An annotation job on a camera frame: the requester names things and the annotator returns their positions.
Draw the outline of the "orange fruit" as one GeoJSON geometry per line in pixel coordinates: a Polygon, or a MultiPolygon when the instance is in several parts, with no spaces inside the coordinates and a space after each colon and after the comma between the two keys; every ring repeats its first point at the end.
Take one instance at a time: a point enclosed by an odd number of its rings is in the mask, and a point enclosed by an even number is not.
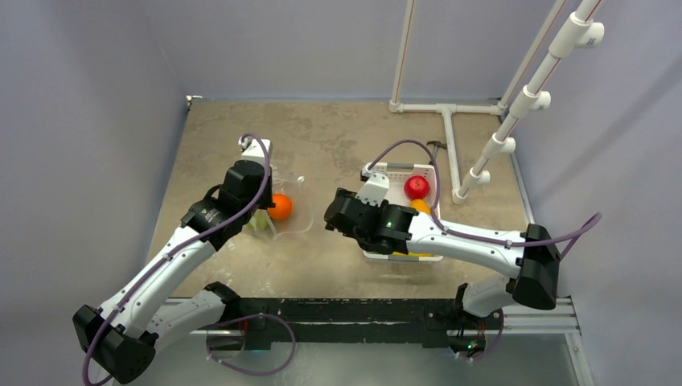
{"type": "Polygon", "coordinates": [[[294,202],[287,195],[280,193],[273,194],[272,203],[273,206],[266,209],[271,220],[287,220],[293,214],[294,202]]]}

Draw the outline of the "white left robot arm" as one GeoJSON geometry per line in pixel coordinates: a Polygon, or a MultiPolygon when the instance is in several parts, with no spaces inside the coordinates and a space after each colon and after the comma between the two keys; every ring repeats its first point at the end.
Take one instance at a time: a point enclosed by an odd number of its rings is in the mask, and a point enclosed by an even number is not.
{"type": "Polygon", "coordinates": [[[92,383],[92,361],[121,384],[150,366],[157,341],[173,327],[157,320],[159,309],[190,273],[242,231],[256,210],[272,207],[270,171],[266,161],[235,162],[221,184],[189,207],[166,245],[127,285],[101,305],[83,305],[74,313],[86,354],[84,384],[92,383]]]}

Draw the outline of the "red apple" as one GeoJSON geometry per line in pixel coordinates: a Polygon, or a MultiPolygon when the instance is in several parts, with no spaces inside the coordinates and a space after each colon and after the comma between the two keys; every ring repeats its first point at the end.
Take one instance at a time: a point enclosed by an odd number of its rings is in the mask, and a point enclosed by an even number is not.
{"type": "Polygon", "coordinates": [[[410,200],[424,199],[431,192],[431,187],[425,177],[414,175],[405,181],[403,191],[410,200]]]}

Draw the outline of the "clear zip top bag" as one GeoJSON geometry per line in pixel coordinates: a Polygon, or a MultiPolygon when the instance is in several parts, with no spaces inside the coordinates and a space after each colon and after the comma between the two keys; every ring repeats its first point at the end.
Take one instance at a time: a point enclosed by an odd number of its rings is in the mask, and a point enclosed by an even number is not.
{"type": "Polygon", "coordinates": [[[305,177],[272,166],[272,191],[275,207],[257,210],[246,225],[256,237],[277,240],[283,236],[311,230],[314,222],[312,205],[306,197],[305,177]]]}

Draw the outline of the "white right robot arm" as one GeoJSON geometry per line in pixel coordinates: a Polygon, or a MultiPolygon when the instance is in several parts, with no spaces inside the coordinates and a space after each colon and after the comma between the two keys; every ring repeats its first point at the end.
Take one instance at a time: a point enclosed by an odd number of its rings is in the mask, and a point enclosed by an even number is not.
{"type": "Polygon", "coordinates": [[[327,230],[354,239],[368,253],[433,254],[496,271],[497,277],[466,285],[461,300],[451,306],[459,326],[473,326],[514,304],[536,310],[557,305],[561,257],[539,225],[523,232],[464,226],[387,200],[373,203],[343,188],[336,191],[324,220],[327,230]]]}

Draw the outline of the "green lime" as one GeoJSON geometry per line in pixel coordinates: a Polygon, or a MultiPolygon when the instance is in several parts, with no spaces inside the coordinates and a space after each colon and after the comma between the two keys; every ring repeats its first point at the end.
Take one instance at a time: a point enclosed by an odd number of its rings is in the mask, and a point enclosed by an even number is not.
{"type": "Polygon", "coordinates": [[[267,212],[256,211],[247,223],[247,227],[253,232],[265,232],[269,229],[269,216],[267,212]]]}

